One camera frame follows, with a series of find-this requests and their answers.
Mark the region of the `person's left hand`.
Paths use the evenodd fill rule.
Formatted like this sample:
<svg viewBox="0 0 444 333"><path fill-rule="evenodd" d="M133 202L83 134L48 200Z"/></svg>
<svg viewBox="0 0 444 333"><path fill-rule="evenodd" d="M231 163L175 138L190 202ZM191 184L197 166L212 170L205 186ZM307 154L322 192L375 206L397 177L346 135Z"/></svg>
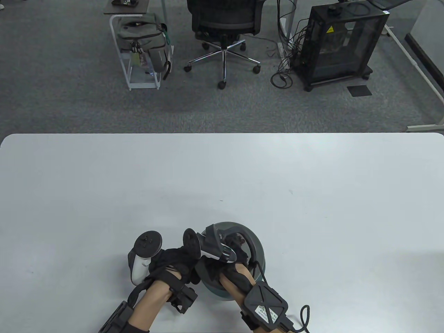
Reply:
<svg viewBox="0 0 444 333"><path fill-rule="evenodd" d="M195 270L198 260L193 258L183 246L180 248L161 249L148 266L151 274L161 268L176 276L184 284L199 284L201 282Z"/></svg>

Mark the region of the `person's right hand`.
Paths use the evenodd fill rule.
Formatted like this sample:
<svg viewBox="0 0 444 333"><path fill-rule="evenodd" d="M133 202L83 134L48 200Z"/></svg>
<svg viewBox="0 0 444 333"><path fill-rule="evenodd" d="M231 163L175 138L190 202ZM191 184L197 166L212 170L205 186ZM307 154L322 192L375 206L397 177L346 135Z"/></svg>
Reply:
<svg viewBox="0 0 444 333"><path fill-rule="evenodd" d="M208 233L198 234L198 237L204 239L201 243L201 260L209 279L220 283L226 279L243 294L249 293L256 284L254 273L257 259L257 251L249 236L233 232L217 233L215 238Z"/></svg>

